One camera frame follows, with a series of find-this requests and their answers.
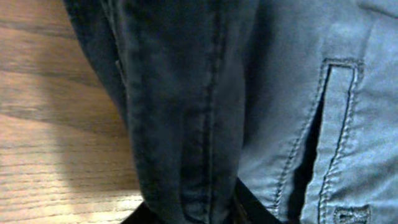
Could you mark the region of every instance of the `wooden floor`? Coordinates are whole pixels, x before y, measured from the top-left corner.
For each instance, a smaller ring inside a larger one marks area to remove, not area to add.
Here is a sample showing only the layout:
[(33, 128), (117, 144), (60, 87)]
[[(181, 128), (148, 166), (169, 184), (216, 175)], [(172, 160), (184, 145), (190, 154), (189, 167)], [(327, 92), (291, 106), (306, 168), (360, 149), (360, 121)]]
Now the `wooden floor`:
[(0, 0), (0, 223), (120, 223), (132, 168), (62, 0)]

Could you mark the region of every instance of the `seam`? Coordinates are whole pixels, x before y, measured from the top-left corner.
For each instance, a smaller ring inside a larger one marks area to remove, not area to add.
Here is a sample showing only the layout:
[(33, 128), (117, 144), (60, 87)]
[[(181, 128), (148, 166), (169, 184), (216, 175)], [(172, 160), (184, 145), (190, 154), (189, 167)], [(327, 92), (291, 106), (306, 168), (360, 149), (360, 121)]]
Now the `seam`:
[(121, 76), (121, 81), (124, 86), (126, 86), (126, 74), (124, 73), (124, 62), (122, 61), (122, 50), (121, 50), (121, 31), (120, 31), (120, 15), (115, 1), (100, 1), (101, 13), (104, 15), (107, 25), (112, 32), (114, 37), (114, 44), (116, 46), (116, 51), (118, 53), (118, 58), (115, 61), (119, 75)]
[(213, 131), (215, 119), (215, 95), (220, 65), (222, 58), (222, 0), (210, 1), (210, 14), (213, 19), (213, 35), (211, 43), (213, 48), (209, 54), (210, 82), (205, 88), (205, 120), (203, 122), (203, 223), (211, 222), (211, 210), (213, 202)]
[(353, 70), (353, 80), (351, 81), (351, 85), (348, 91), (348, 102), (346, 108), (346, 114), (343, 122), (343, 130), (340, 134), (340, 138), (338, 140), (338, 147), (335, 152), (335, 156), (330, 162), (329, 169), (326, 175), (323, 178), (323, 184), (321, 187), (320, 192), (320, 201), (318, 205), (319, 215), (318, 215), (318, 222), (326, 224), (326, 213), (327, 213), (327, 201), (330, 198), (330, 187), (331, 187), (331, 176), (333, 172), (337, 169), (340, 163), (340, 157), (342, 151), (346, 147), (346, 143), (348, 142), (351, 131), (351, 123), (353, 120), (353, 111), (354, 105), (356, 100), (356, 89), (358, 83), (361, 81), (363, 77), (363, 62), (361, 60), (356, 60), (353, 58), (346, 58), (346, 59), (337, 59), (337, 58), (328, 58), (325, 61), (327, 67), (329, 66), (336, 66), (336, 67), (343, 67), (343, 68), (350, 68)]
[[(135, 140), (135, 165), (140, 176), (145, 176), (150, 172), (148, 164), (156, 163), (150, 153), (143, 152), (150, 152), (159, 148), (158, 140), (150, 139), (149, 133), (149, 129), (154, 127), (151, 115), (154, 113), (155, 108), (151, 102), (152, 96), (149, 94), (150, 87), (148, 86), (148, 76), (153, 76), (154, 73), (150, 69), (150, 65), (146, 63), (145, 59), (150, 52), (147, 49), (145, 38), (142, 37), (145, 31), (145, 23), (143, 21), (146, 19), (146, 15), (140, 13), (139, 6), (135, 1), (123, 1), (120, 4), (122, 4), (121, 8), (125, 13), (124, 31), (132, 33), (126, 43), (125, 57), (131, 61), (130, 68), (135, 72), (134, 76), (136, 76), (136, 79), (129, 79), (131, 77), (126, 75), (127, 110), (130, 114), (127, 119), (129, 124), (134, 124), (129, 125), (129, 132)], [(140, 168), (141, 162), (147, 167)], [(160, 201), (159, 182), (157, 175), (148, 175), (148, 178), (140, 179), (142, 194), (146, 196), (146, 200)]]
[(333, 214), (333, 222), (335, 224), (369, 224), (371, 219), (371, 211), (369, 205), (363, 207), (337, 207)]
[(286, 185), (287, 175), (290, 173), (293, 161), (297, 155), (297, 151), (298, 151), (300, 145), (302, 144), (302, 141), (304, 140), (304, 137), (305, 137), (307, 131), (310, 129), (311, 122), (313, 120), (313, 117), (315, 116), (315, 112), (316, 112), (319, 102), (321, 100), (322, 93), (325, 89), (325, 83), (326, 83), (326, 78), (327, 78), (327, 75), (326, 75), (327, 67), (324, 66), (324, 64), (325, 64), (325, 61), (323, 62), (323, 65), (321, 67), (321, 72), (320, 72), (318, 86), (317, 86), (317, 92), (315, 93), (315, 97), (311, 102), (311, 106), (308, 111), (307, 118), (305, 119), (305, 121), (302, 125), (302, 128), (299, 131), (300, 132), (299, 137), (293, 143), (293, 148), (289, 152), (288, 159), (285, 163), (285, 166), (282, 170), (282, 173), (279, 177), (279, 181), (277, 183), (277, 192), (275, 195), (274, 208), (273, 208), (273, 210), (275, 210), (275, 214), (276, 214), (277, 218), (279, 216), (279, 205), (280, 205), (280, 201), (282, 198), (282, 193), (284, 191), (284, 187)]

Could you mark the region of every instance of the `gray pants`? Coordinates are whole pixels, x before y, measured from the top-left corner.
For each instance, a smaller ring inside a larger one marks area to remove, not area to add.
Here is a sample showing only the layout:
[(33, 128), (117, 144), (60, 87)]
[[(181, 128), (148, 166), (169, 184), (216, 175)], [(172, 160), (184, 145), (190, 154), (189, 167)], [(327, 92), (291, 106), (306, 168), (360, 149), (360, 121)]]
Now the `gray pants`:
[(64, 1), (162, 222), (398, 223), (396, 0)]

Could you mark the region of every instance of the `jeans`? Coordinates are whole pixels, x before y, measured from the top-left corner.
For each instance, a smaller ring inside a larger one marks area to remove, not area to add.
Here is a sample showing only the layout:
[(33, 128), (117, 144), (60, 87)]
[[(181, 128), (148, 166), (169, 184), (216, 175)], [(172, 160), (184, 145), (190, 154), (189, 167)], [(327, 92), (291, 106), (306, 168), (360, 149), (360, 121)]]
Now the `jeans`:
[(398, 223), (395, 0), (64, 0), (164, 223)]

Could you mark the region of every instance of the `stitching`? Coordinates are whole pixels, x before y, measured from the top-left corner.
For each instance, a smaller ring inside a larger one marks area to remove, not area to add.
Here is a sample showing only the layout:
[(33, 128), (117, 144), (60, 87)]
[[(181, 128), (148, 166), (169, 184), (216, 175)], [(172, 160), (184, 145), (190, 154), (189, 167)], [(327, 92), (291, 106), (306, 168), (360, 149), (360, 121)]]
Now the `stitching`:
[(211, 222), (211, 211), (213, 206), (213, 130), (215, 119), (215, 96), (216, 86), (220, 75), (221, 61), (224, 54), (225, 34), (223, 29), (223, 2), (217, 0), (209, 2), (210, 13), (213, 19), (213, 36), (211, 41), (213, 49), (208, 57), (210, 82), (206, 87), (205, 120), (203, 122), (203, 222)]
[[(342, 219), (340, 216), (344, 215), (349, 219)], [(363, 207), (338, 207), (336, 208), (333, 216), (335, 224), (353, 224), (360, 222), (360, 224), (370, 223), (371, 211), (369, 205)]]
[[(125, 56), (131, 61), (130, 67), (133, 75), (136, 76), (136, 80), (130, 79), (132, 77), (128, 75), (126, 68), (127, 111), (130, 113), (127, 122), (132, 124), (129, 125), (129, 128), (130, 136), (135, 145), (136, 167), (148, 166), (146, 169), (143, 169), (144, 167), (138, 169), (139, 175), (145, 176), (143, 172), (149, 171), (149, 164), (156, 164), (154, 158), (148, 152), (159, 149), (159, 140), (150, 138), (150, 129), (154, 129), (156, 125), (151, 118), (155, 107), (152, 105), (148, 78), (156, 76), (156, 73), (151, 69), (151, 65), (145, 61), (145, 58), (150, 54), (145, 38), (142, 37), (146, 28), (144, 21), (147, 19), (147, 13), (140, 10), (140, 2), (124, 1), (123, 4), (124, 16), (127, 21), (123, 23), (122, 30), (133, 33), (131, 38), (125, 40)], [(149, 175), (148, 178), (141, 180), (141, 185), (146, 185), (142, 190), (147, 197), (146, 199), (155, 202), (155, 204), (160, 201), (159, 182), (157, 175)]]
[(275, 210), (275, 214), (277, 214), (277, 215), (279, 214), (280, 200), (282, 198), (282, 192), (284, 190), (284, 187), (285, 187), (285, 184), (287, 181), (287, 175), (290, 172), (292, 162), (295, 159), (295, 156), (297, 155), (297, 151), (305, 137), (305, 134), (307, 133), (307, 131), (311, 125), (311, 121), (312, 121), (314, 114), (317, 110), (323, 90), (325, 89), (325, 83), (326, 83), (326, 78), (327, 78), (325, 71), (327, 71), (327, 68), (323, 62), (323, 65), (321, 67), (319, 81), (318, 81), (318, 86), (317, 86), (317, 93), (315, 94), (315, 97), (314, 97), (313, 101), (311, 102), (311, 107), (308, 111), (307, 118), (306, 118), (305, 122), (303, 123), (302, 128), (300, 129), (300, 135), (294, 141), (293, 148), (289, 152), (289, 157), (288, 157), (288, 159), (285, 163), (285, 166), (283, 168), (283, 171), (279, 177), (279, 181), (277, 183), (277, 192), (276, 192), (275, 200), (274, 200), (274, 208), (273, 208)]
[(346, 109), (346, 118), (344, 120), (343, 130), (340, 135), (340, 139), (338, 141), (338, 147), (334, 158), (331, 160), (328, 172), (323, 178), (323, 185), (320, 192), (320, 201), (318, 206), (320, 214), (318, 216), (318, 222), (324, 224), (326, 224), (327, 200), (330, 198), (330, 187), (331, 187), (330, 177), (333, 175), (333, 172), (337, 169), (340, 163), (339, 158), (341, 157), (341, 152), (346, 147), (346, 143), (348, 142), (348, 139), (350, 137), (351, 122), (353, 120), (353, 110), (355, 105), (354, 102), (357, 96), (356, 88), (358, 86), (358, 83), (361, 81), (363, 77), (363, 67), (364, 67), (363, 61), (356, 60), (353, 58), (346, 58), (346, 59), (328, 58), (325, 60), (325, 63), (328, 65), (328, 67), (332, 65), (337, 67), (353, 69), (354, 77), (348, 91), (349, 99)]

